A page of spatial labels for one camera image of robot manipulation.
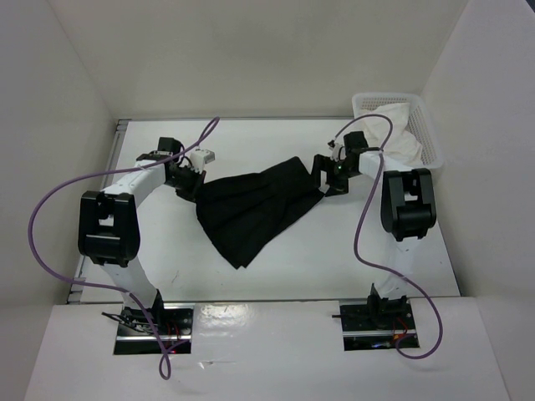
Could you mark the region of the black pleated skirt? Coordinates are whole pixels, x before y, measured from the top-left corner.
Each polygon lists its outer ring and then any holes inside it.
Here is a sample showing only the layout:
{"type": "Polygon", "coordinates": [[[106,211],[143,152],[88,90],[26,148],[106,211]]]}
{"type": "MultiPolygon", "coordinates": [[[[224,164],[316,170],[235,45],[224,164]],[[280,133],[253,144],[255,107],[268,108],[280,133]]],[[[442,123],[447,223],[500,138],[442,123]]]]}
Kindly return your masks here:
{"type": "Polygon", "coordinates": [[[323,198],[303,162],[293,157],[259,173],[204,184],[196,196],[196,216],[220,255],[232,267],[246,268],[323,198]]]}

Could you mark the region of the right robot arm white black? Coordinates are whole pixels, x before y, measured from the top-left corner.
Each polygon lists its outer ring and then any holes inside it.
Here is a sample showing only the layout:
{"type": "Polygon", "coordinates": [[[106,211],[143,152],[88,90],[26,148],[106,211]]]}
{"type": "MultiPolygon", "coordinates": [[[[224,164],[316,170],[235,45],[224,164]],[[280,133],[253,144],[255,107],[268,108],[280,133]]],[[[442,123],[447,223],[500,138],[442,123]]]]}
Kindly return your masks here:
{"type": "Polygon", "coordinates": [[[388,274],[385,283],[372,285],[367,297],[366,318],[370,325],[384,328],[406,311],[405,287],[425,291],[410,279],[414,252],[436,224],[436,201],[431,171],[411,168],[385,154],[385,145],[371,146],[361,131],[344,136],[343,144],[329,142],[330,156],[315,155],[312,176],[319,183],[326,174],[327,196],[345,195],[349,180],[367,175],[374,180],[357,223],[354,254],[359,262],[388,274]],[[375,193],[380,192],[380,223],[394,240],[387,266],[364,259],[359,240],[375,193]]]}

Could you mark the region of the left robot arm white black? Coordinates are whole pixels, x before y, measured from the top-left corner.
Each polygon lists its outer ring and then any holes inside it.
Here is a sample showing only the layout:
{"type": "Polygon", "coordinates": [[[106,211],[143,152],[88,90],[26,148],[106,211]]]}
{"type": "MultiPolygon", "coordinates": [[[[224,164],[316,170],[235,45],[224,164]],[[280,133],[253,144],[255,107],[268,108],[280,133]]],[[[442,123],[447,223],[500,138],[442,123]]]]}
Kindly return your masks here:
{"type": "Polygon", "coordinates": [[[101,191],[85,192],[80,202],[80,253],[124,290],[123,321],[136,322],[150,334],[164,328],[166,312],[161,293],[150,283],[138,257],[137,208],[162,185],[175,189],[186,201],[195,200],[215,153],[197,147],[182,156],[184,150],[180,141],[161,137],[157,149],[140,155],[132,171],[101,191]]]}

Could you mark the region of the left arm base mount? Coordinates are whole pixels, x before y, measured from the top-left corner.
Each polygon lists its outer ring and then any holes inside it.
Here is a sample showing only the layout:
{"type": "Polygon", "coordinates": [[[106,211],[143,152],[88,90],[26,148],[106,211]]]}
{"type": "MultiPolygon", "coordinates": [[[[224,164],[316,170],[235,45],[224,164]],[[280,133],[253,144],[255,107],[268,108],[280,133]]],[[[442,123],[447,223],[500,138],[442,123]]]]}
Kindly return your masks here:
{"type": "MultiPolygon", "coordinates": [[[[124,308],[120,313],[102,312],[102,316],[116,322],[114,355],[161,354],[150,324],[141,312],[124,308]]],[[[192,303],[166,303],[160,320],[154,321],[160,339],[170,354],[189,354],[193,330],[192,303]]]]}

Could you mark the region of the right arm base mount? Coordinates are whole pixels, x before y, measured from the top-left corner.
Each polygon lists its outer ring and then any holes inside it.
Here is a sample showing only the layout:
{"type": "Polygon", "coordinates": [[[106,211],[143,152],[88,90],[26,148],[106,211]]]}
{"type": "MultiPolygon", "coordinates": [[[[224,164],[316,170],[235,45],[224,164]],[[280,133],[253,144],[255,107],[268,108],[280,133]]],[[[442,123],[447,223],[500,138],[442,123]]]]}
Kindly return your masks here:
{"type": "Polygon", "coordinates": [[[375,311],[364,300],[341,302],[332,318],[341,325],[345,351],[395,350],[399,340],[401,349],[420,347],[406,298],[387,301],[375,311]]]}

